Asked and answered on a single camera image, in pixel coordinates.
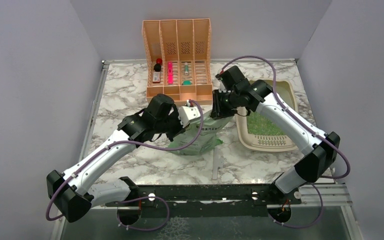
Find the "green litter bag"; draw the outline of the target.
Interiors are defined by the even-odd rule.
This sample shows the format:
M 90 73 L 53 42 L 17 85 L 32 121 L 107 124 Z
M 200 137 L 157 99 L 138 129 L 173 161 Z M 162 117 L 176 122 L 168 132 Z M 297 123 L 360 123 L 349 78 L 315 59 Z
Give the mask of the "green litter bag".
M 232 120 L 233 117 L 213 119 L 210 115 L 210 110 L 204 113 L 203 126 L 199 137 L 190 146 L 173 151 L 174 154 L 187 156 L 202 155 L 223 143 L 223 141 L 218 138 L 217 134 Z M 200 119 L 190 123 L 185 132 L 177 135 L 168 145 L 168 148 L 179 148 L 189 143 L 197 135 L 199 126 Z

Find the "beige litter box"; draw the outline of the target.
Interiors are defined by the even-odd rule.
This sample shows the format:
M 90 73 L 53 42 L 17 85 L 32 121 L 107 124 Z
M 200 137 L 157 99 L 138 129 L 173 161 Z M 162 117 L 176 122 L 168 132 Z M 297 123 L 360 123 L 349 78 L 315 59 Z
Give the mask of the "beige litter box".
M 236 126 L 239 141 L 249 150 L 282 153 L 298 148 L 271 120 L 252 111 L 247 115 L 245 107 L 237 108 Z

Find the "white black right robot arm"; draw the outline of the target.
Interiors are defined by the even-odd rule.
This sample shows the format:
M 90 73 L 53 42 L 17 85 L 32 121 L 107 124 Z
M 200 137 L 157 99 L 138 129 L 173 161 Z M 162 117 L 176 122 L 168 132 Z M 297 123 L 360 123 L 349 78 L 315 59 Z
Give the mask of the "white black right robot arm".
M 245 108 L 271 120 L 298 147 L 304 157 L 289 170 L 282 173 L 268 190 L 269 199 L 280 204 L 289 193 L 305 183 L 315 183 L 337 158 L 340 137 L 325 133 L 313 126 L 282 98 L 264 80 L 250 83 L 237 66 L 216 75 L 224 90 L 214 90 L 213 119 L 231 117 L 238 108 Z

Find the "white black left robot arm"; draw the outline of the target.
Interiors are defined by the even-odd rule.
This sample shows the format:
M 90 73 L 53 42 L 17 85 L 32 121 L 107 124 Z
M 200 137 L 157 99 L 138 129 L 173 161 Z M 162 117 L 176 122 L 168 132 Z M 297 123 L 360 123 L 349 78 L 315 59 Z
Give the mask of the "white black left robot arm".
M 92 193 L 91 186 L 112 165 L 140 146 L 149 147 L 147 142 L 154 135 L 165 134 L 173 141 L 200 115 L 191 100 L 185 106 L 176 106 L 168 95 L 157 94 L 147 107 L 126 116 L 86 158 L 63 172 L 53 170 L 46 176 L 50 203 L 45 218 L 55 221 L 64 217 L 70 223 L 81 219 L 98 201 L 98 194 Z

